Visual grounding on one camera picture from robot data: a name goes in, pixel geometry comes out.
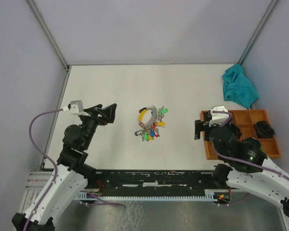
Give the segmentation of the metal keyring with coloured keys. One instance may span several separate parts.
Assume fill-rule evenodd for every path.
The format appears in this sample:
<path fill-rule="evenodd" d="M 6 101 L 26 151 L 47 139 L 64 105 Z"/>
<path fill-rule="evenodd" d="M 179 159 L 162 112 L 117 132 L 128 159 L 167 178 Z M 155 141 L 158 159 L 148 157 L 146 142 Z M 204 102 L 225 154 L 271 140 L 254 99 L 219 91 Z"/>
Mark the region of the metal keyring with coloured keys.
<path fill-rule="evenodd" d="M 165 108 L 164 106 L 156 108 L 154 105 L 140 109 L 138 124 L 141 129 L 136 131 L 134 135 L 140 136 L 142 141 L 152 141 L 154 138 L 160 137 L 158 128 L 166 126 L 166 123 L 163 122 L 163 118 L 168 111 L 168 108 Z M 149 112 L 151 117 L 147 122 L 144 122 L 144 116 Z"/>

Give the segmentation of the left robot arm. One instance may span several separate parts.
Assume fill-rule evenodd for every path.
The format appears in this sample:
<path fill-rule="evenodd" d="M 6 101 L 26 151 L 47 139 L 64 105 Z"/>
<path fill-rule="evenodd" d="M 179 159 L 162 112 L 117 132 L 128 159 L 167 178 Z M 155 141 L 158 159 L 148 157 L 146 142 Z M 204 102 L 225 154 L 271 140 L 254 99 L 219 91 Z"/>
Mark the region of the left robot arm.
<path fill-rule="evenodd" d="M 95 168 L 85 164 L 92 138 L 98 126 L 115 121 L 117 104 L 102 104 L 85 109 L 82 101 L 71 101 L 54 112 L 69 112 L 81 120 L 64 131 L 63 148 L 57 161 L 45 152 L 40 153 L 53 164 L 51 177 L 24 213 L 16 213 L 12 223 L 17 231 L 53 231 L 70 203 L 86 187 L 97 182 Z"/>

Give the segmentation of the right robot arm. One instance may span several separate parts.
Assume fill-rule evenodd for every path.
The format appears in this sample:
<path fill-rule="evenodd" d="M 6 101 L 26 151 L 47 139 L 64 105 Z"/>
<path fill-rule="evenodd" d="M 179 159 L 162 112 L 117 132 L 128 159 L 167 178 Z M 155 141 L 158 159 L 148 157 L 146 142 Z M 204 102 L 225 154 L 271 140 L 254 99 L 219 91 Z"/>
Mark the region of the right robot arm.
<path fill-rule="evenodd" d="M 216 188 L 236 188 L 260 197 L 289 218 L 289 174 L 276 165 L 263 151 L 259 141 L 243 141 L 231 130 L 232 114 L 226 109 L 211 109 L 208 120 L 195 121 L 195 140 L 204 132 L 218 159 L 211 182 Z"/>

